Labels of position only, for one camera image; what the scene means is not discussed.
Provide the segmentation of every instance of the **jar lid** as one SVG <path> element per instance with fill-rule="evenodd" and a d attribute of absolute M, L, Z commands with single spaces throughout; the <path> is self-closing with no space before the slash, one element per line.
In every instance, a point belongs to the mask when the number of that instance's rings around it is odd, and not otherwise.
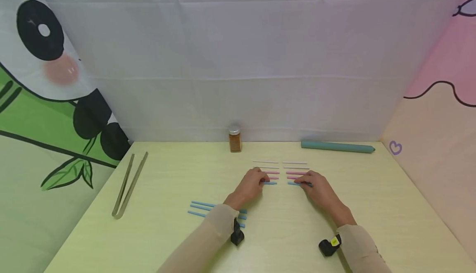
<path fill-rule="evenodd" d="M 230 126 L 228 128 L 228 133 L 230 135 L 238 135 L 240 133 L 239 126 Z"/>

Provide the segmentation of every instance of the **green bamboo leaf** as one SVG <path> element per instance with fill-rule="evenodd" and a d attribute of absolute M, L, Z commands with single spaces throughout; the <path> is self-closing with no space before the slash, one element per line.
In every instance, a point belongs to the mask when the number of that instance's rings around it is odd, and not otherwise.
<path fill-rule="evenodd" d="M 76 182 L 83 174 L 84 159 L 73 157 L 54 169 L 41 183 L 41 190 L 62 188 Z"/>
<path fill-rule="evenodd" d="M 86 184 L 89 185 L 90 188 L 93 188 L 92 187 L 92 166 L 90 161 L 85 160 L 82 176 L 83 176 L 84 182 L 86 182 Z"/>

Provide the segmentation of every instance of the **forearm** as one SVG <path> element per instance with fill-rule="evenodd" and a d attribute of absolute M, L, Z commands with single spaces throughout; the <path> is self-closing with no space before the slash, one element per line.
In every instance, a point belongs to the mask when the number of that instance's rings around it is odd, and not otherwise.
<path fill-rule="evenodd" d="M 238 211 L 217 205 L 187 239 L 167 258 L 157 273 L 198 273 L 233 232 Z"/>
<path fill-rule="evenodd" d="M 369 233 L 357 225 L 347 206 L 339 202 L 329 214 L 338 227 L 340 247 L 353 273 L 391 273 Z"/>
<path fill-rule="evenodd" d="M 345 225 L 337 229 L 344 257 L 353 273 L 391 273 L 369 233 L 361 226 Z"/>

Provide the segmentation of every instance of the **hand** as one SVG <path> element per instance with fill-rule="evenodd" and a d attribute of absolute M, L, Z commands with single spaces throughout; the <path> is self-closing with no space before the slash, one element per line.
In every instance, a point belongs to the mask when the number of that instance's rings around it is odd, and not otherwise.
<path fill-rule="evenodd" d="M 295 179 L 294 182 L 301 183 L 301 188 L 304 189 L 314 204 L 327 211 L 337 227 L 345 224 L 357 225 L 350 209 L 341 202 L 326 177 L 314 171 L 309 171 Z"/>
<path fill-rule="evenodd" d="M 230 206 L 234 210 L 239 210 L 243 205 L 253 201 L 262 193 L 263 182 L 265 181 L 269 182 L 269 177 L 266 173 L 261 172 L 259 167 L 248 170 L 235 191 L 229 194 L 223 204 Z"/>

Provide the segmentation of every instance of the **tongs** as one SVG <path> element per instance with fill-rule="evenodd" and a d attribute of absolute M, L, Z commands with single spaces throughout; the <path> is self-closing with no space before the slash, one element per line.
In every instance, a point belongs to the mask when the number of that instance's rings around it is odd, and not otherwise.
<path fill-rule="evenodd" d="M 131 198 L 132 191 L 134 191 L 134 187 L 136 185 L 137 179 L 139 178 L 140 172 L 142 171 L 142 167 L 144 167 L 147 156 L 148 156 L 148 152 L 146 152 L 146 154 L 144 155 L 144 158 L 142 158 L 142 161 L 140 162 L 139 167 L 137 168 L 136 174 L 134 178 L 132 179 L 131 185 L 129 186 L 129 190 L 127 191 L 124 202 L 122 202 L 122 206 L 120 207 L 120 210 L 119 210 L 120 201 L 122 200 L 122 195 L 124 195 L 127 180 L 129 179 L 129 173 L 131 173 L 132 163 L 134 161 L 134 153 L 131 155 L 131 159 L 129 160 L 129 165 L 127 167 L 126 175 L 124 176 L 124 180 L 122 181 L 122 185 L 120 187 L 118 199 L 116 200 L 116 204 L 114 205 L 114 209 L 112 210 L 112 216 L 115 219 L 120 219 L 124 215 L 124 211 L 126 210 L 127 204 L 129 203 L 129 199 Z"/>

